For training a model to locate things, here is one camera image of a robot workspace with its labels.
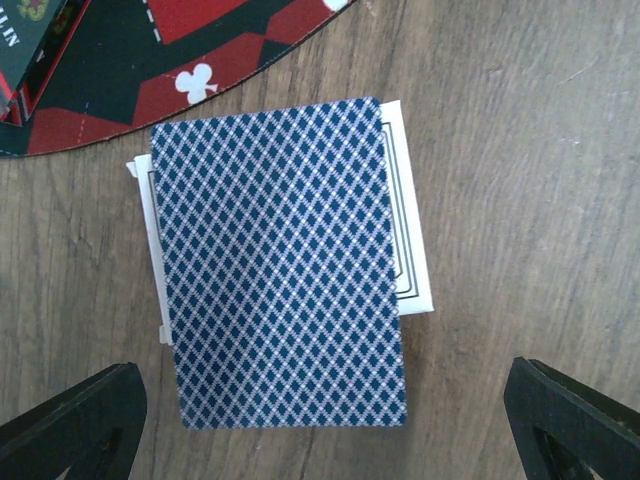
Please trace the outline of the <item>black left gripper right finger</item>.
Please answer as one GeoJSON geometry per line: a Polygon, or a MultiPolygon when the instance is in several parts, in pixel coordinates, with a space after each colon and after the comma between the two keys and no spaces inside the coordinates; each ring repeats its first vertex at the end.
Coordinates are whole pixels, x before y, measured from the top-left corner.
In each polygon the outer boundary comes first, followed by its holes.
{"type": "Polygon", "coordinates": [[[529,479],[637,479],[639,413],[535,359],[513,360],[504,405],[529,479]]]}

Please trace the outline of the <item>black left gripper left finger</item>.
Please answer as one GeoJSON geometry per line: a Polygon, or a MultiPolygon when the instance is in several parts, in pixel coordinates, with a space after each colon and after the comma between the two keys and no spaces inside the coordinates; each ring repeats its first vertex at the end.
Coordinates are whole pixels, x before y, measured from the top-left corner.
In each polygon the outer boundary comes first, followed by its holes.
{"type": "Polygon", "coordinates": [[[1,426],[3,479],[127,479],[147,415],[138,366],[114,364],[1,426]]]}

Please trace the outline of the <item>blue backed card deck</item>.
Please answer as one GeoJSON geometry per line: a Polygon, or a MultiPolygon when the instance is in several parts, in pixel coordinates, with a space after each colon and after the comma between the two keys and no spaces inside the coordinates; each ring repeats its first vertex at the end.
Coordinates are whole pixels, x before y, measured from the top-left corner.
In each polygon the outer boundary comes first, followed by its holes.
{"type": "Polygon", "coordinates": [[[377,99],[162,123],[150,150],[184,425],[402,425],[377,99]]]}

